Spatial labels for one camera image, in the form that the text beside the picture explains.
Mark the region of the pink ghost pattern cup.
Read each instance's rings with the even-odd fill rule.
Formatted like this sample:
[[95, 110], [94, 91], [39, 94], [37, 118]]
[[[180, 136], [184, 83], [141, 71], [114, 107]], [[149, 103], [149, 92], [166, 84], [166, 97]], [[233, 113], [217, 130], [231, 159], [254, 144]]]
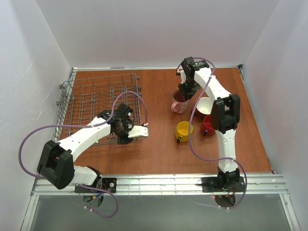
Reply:
[[188, 106], [189, 100], [185, 99], [185, 96], [179, 91], [176, 90], [173, 93], [173, 102], [171, 105], [171, 111], [177, 114], [183, 114]]

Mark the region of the red floral mug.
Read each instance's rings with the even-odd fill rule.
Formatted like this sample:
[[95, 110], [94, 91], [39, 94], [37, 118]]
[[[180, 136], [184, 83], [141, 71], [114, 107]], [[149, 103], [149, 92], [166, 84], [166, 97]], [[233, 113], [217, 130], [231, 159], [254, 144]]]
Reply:
[[209, 97], [200, 98], [196, 106], [194, 116], [203, 119], [204, 117], [211, 114], [212, 106], [213, 101]]

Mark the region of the yellow cup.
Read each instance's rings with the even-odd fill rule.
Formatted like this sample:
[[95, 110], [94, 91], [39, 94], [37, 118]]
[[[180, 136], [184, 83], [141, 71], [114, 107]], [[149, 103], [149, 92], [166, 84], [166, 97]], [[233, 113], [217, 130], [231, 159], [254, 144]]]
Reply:
[[175, 138], [177, 143], [189, 141], [189, 128], [191, 129], [190, 134], [193, 133], [193, 125], [191, 125], [191, 127], [189, 127], [189, 125], [189, 121], [184, 120], [177, 123], [175, 130]]

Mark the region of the plain red mug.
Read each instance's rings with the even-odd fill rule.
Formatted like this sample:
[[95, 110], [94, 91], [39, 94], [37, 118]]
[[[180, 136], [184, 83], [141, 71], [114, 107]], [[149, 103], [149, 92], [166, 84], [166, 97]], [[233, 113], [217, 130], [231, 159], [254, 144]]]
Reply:
[[204, 136], [214, 136], [216, 134], [215, 130], [211, 125], [211, 117], [210, 115], [206, 115], [203, 119], [203, 123], [201, 125], [201, 133]]

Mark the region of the grey wire dish rack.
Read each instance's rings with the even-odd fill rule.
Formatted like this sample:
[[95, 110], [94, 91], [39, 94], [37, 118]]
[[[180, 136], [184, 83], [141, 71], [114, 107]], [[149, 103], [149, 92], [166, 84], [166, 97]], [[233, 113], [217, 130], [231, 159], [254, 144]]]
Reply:
[[[133, 91], [140, 96], [140, 76], [136, 74], [113, 75], [105, 77], [76, 77], [72, 75], [69, 81], [59, 85], [61, 97], [56, 102], [59, 113], [57, 124], [87, 125], [103, 110], [111, 110], [114, 100], [125, 91]], [[125, 103], [133, 109], [130, 117], [135, 125], [141, 125], [140, 100], [132, 93], [127, 93], [117, 101], [115, 109]], [[77, 132], [79, 128], [55, 128], [53, 141], [57, 142]], [[97, 141], [94, 145], [116, 143], [117, 136], [110, 134]]]

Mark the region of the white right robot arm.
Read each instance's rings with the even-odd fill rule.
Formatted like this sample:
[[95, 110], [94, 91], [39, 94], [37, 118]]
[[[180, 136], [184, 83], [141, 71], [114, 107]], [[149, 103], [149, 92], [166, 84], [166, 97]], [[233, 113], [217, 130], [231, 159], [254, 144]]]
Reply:
[[215, 65], [204, 58], [187, 57], [176, 74], [181, 77], [178, 88], [186, 100], [198, 90], [211, 100], [210, 124], [218, 138], [219, 158], [216, 187], [228, 190], [240, 181], [239, 164], [236, 162], [235, 134], [240, 122], [240, 97], [228, 92], [214, 76]]

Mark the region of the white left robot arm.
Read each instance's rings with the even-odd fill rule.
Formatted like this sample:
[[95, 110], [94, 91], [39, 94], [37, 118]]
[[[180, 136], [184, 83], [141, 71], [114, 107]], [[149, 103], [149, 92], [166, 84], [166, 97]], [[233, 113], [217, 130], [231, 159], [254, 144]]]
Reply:
[[118, 144], [129, 144], [133, 141], [128, 133], [133, 129], [130, 116], [133, 109], [121, 103], [114, 113], [110, 110], [100, 112], [88, 125], [92, 126], [111, 120], [101, 126], [82, 128], [70, 137], [45, 143], [38, 163], [37, 172], [57, 189], [64, 189], [69, 184], [83, 184], [92, 188], [102, 188], [102, 174], [90, 167], [75, 166], [76, 159], [95, 142], [113, 133]]

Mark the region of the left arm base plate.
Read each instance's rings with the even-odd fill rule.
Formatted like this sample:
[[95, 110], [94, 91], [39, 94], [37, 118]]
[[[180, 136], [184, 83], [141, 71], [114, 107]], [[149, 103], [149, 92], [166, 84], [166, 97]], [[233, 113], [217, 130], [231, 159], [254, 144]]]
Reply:
[[[109, 191], [111, 193], [116, 192], [117, 178], [103, 178], [102, 182], [98, 184], [101, 189]], [[75, 193], [100, 193], [98, 190], [89, 190], [80, 186], [76, 186], [74, 189]]]

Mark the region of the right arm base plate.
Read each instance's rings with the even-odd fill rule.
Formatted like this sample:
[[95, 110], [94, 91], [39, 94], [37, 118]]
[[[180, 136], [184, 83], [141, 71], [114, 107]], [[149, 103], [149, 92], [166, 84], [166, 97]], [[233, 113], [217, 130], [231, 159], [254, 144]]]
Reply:
[[240, 177], [239, 182], [222, 185], [218, 182], [217, 177], [202, 177], [197, 183], [197, 186], [202, 187], [202, 192], [206, 193], [218, 193], [218, 192], [229, 192], [235, 189], [236, 192], [244, 192], [245, 181], [243, 177]]

